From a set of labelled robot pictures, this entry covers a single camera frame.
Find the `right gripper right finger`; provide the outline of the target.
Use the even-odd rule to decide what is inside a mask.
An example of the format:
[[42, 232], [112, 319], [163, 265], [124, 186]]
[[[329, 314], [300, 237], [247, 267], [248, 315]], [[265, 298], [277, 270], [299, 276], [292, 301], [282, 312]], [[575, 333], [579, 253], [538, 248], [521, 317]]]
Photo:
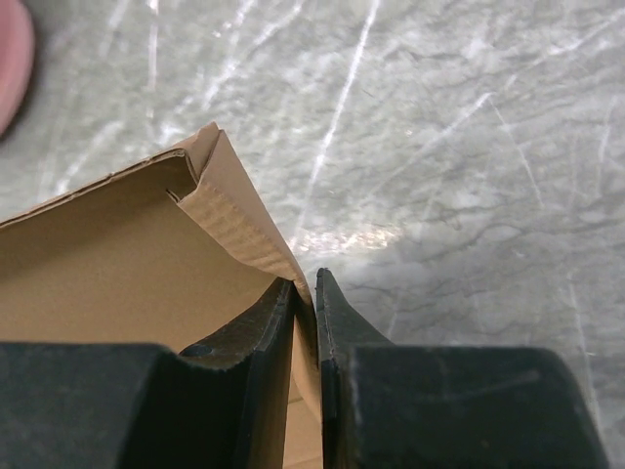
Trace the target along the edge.
[[352, 307], [329, 269], [318, 270], [315, 293], [322, 419], [331, 420], [341, 415], [341, 381], [352, 346], [392, 342]]

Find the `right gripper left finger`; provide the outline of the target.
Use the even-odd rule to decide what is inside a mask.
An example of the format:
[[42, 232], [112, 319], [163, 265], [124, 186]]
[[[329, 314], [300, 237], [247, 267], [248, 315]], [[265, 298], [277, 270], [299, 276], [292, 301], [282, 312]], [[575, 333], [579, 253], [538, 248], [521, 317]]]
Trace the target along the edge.
[[292, 286], [291, 281], [276, 279], [250, 308], [214, 333], [182, 349], [180, 356], [215, 369], [228, 369], [243, 362], [261, 344], [273, 313]]

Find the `brown cardboard box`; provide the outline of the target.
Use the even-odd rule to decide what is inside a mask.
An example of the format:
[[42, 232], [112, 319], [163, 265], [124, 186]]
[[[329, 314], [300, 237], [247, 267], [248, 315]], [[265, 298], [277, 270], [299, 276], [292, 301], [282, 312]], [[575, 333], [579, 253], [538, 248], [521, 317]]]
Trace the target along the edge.
[[[185, 347], [291, 292], [259, 347]], [[319, 468], [313, 300], [217, 125], [1, 226], [5, 468]]]

